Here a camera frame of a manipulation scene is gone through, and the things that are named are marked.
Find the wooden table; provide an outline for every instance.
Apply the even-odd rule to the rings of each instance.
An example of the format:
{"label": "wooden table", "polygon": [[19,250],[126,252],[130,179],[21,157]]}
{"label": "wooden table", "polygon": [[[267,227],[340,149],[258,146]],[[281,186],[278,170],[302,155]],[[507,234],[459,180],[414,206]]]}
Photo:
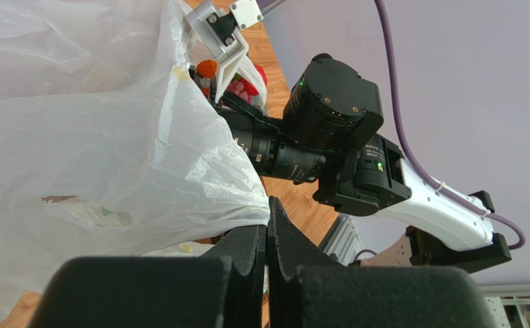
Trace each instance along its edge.
{"label": "wooden table", "polygon": [[[185,0],[191,7],[196,7],[202,0]],[[217,7],[227,8],[234,0],[213,0]],[[283,109],[289,99],[289,88],[275,56],[273,46],[263,23],[242,32],[250,45],[249,57],[265,70],[268,79],[269,98],[267,107],[269,115],[281,118]],[[336,213],[332,207],[322,206],[312,199],[317,190],[317,183],[304,183],[294,186],[293,182],[273,178],[263,178],[267,193],[281,199],[289,218],[314,244],[318,245],[332,225]],[[0,328],[26,327],[38,302],[40,295],[25,292],[10,315],[0,323]],[[263,323],[268,321],[268,304],[263,306]]]}

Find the white backdrop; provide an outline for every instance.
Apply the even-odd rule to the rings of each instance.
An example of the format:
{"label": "white backdrop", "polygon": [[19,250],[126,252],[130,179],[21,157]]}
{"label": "white backdrop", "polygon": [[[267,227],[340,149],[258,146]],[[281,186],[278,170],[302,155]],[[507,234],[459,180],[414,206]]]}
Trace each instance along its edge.
{"label": "white backdrop", "polygon": [[[530,282],[530,1],[389,1],[403,120],[428,172],[464,193],[490,192],[528,244],[473,277]],[[289,85],[314,55],[331,54],[380,86],[397,141],[380,21],[372,0],[288,0],[265,17]],[[515,234],[495,224],[513,242]],[[406,224],[360,218],[365,247],[391,245]]]}

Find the black cable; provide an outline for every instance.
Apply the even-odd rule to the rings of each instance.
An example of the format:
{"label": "black cable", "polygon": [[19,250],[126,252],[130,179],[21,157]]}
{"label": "black cable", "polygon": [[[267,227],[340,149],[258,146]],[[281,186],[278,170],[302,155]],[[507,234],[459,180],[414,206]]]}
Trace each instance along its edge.
{"label": "black cable", "polygon": [[354,262],[358,260],[358,258],[360,257],[360,255],[362,255],[363,253],[370,253],[374,256],[376,256],[376,252],[371,250],[371,249],[362,249],[361,251],[359,251],[357,254],[356,254],[356,257],[354,258]]}
{"label": "black cable", "polygon": [[255,120],[266,124],[263,113],[234,92],[225,91],[224,94],[222,94],[222,102],[233,111],[246,113],[251,115]]}

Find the white plastic bag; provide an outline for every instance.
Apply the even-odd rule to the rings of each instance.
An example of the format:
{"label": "white plastic bag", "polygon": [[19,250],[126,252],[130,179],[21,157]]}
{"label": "white plastic bag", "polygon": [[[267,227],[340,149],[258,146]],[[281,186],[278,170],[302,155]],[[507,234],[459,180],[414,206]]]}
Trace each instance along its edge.
{"label": "white plastic bag", "polygon": [[263,77],[258,72],[258,70],[256,70],[254,64],[252,63],[252,61],[250,61],[248,57],[244,57],[241,60],[239,66],[239,74],[243,76],[246,81],[250,82],[250,84],[252,84],[254,88],[259,92],[259,106],[261,106],[263,114],[266,116],[267,113],[265,105],[267,104],[267,97],[269,95],[267,91],[267,86],[265,85]]}
{"label": "white plastic bag", "polygon": [[0,320],[70,258],[267,223],[259,177],[185,72],[182,6],[0,0]]}
{"label": "white plastic bag", "polygon": [[185,243],[179,243],[178,245],[173,245],[164,249],[149,252],[147,254],[144,254],[144,256],[198,257],[209,251],[212,247],[214,247],[214,245],[200,244],[195,243],[193,241],[187,241]]}

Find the red object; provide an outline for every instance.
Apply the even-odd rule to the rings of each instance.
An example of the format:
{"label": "red object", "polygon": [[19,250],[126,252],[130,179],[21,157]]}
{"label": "red object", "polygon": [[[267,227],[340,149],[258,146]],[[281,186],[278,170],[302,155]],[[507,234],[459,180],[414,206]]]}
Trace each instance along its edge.
{"label": "red object", "polygon": [[204,60],[196,66],[196,72],[206,79],[212,79],[216,75],[216,67],[216,61]]}
{"label": "red object", "polygon": [[239,80],[242,83],[242,91],[245,91],[249,96],[258,96],[259,92],[256,90],[254,85],[250,84],[249,81],[246,81],[243,77]]}
{"label": "red object", "polygon": [[265,85],[268,85],[267,84],[267,75],[265,74],[265,70],[263,70],[263,68],[260,65],[256,65],[255,64],[254,67],[256,68],[256,70],[258,70],[258,72],[263,77],[263,81],[265,82]]}

